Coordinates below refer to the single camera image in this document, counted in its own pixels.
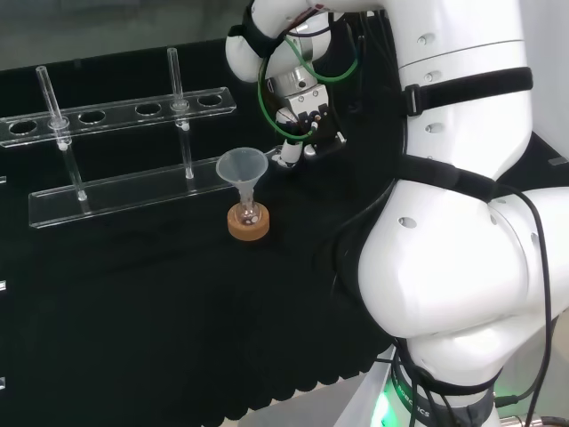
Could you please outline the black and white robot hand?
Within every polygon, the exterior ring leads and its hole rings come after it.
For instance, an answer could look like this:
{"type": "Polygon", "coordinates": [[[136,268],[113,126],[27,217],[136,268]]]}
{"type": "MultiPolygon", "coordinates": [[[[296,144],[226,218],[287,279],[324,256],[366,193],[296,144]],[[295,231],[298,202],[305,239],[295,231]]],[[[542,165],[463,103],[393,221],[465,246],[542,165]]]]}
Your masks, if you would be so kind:
{"type": "Polygon", "coordinates": [[[292,169],[301,160],[316,161],[345,147],[347,139],[324,85],[306,80],[285,84],[272,78],[268,88],[280,102],[276,124],[295,136],[311,134],[305,141],[286,137],[272,156],[275,163],[292,169]]]}

